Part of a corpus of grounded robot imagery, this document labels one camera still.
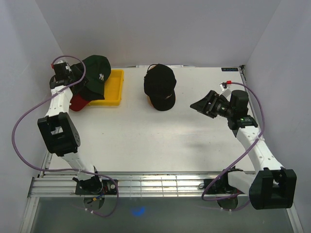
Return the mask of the dark green NY cap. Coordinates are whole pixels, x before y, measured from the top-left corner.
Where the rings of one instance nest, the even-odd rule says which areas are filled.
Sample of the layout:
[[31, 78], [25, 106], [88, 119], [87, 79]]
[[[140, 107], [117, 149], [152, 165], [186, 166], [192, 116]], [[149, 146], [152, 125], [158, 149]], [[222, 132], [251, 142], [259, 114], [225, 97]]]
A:
[[91, 55], [83, 60], [86, 66], [86, 87], [99, 95], [104, 95], [104, 85], [111, 74], [111, 65], [105, 56]]

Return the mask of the black cap gold logo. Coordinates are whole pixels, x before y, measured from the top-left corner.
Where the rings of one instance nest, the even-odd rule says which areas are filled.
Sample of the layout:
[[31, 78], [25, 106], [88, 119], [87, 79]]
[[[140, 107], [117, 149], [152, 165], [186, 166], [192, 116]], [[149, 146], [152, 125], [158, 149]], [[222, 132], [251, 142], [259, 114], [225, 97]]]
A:
[[175, 105], [177, 80], [173, 70], [163, 64], [151, 64], [144, 77], [144, 93], [158, 111], [168, 111]]

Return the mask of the black NY cap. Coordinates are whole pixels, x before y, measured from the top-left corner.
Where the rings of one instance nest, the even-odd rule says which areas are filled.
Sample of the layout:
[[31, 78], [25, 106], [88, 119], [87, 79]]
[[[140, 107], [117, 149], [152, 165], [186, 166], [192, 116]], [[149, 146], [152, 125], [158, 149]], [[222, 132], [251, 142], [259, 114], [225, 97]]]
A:
[[104, 84], [84, 80], [74, 86], [72, 86], [71, 91], [73, 95], [80, 95], [84, 100], [104, 100]]

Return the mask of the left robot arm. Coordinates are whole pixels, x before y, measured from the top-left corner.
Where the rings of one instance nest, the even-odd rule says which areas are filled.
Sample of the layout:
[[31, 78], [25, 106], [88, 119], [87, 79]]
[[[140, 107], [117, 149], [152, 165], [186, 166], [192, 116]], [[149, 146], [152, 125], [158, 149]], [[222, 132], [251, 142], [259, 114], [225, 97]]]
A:
[[69, 116], [73, 93], [69, 85], [73, 82], [72, 71], [65, 61], [52, 65], [55, 75], [50, 79], [52, 99], [43, 118], [37, 121], [48, 151], [65, 160], [76, 172], [78, 186], [92, 194], [103, 189], [103, 182], [95, 166], [85, 161], [78, 153], [81, 145], [79, 133]]

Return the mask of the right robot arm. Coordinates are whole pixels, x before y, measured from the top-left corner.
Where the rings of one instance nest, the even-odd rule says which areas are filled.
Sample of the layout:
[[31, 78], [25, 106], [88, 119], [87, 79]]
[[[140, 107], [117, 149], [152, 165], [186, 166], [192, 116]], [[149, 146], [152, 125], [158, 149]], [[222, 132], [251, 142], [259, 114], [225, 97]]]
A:
[[234, 90], [228, 100], [211, 90], [190, 107], [210, 118], [227, 119], [228, 127], [242, 144], [255, 169], [254, 175], [231, 165], [225, 173], [206, 186], [215, 193], [237, 196], [246, 194], [256, 210], [287, 209], [294, 201], [297, 176], [286, 169], [271, 153], [255, 119], [248, 114], [249, 96], [246, 91]]

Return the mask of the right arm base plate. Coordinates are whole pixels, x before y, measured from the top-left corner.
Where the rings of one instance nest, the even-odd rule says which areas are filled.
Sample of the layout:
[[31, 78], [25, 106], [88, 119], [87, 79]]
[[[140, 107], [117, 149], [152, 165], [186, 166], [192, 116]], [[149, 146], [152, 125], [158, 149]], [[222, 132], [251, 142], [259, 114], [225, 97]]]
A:
[[208, 190], [207, 194], [243, 194], [242, 191], [234, 188], [228, 184], [228, 181], [223, 179], [217, 180]]

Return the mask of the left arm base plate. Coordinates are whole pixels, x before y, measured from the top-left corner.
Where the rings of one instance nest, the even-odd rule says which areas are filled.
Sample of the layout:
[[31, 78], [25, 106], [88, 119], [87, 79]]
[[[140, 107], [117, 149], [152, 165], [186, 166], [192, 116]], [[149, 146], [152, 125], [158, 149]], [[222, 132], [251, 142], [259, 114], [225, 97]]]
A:
[[114, 180], [115, 183], [113, 183], [111, 180], [101, 180], [102, 184], [97, 184], [88, 187], [87, 189], [82, 188], [79, 184], [76, 185], [74, 194], [76, 195], [116, 195], [117, 194], [117, 188], [116, 184], [118, 183], [118, 180]]

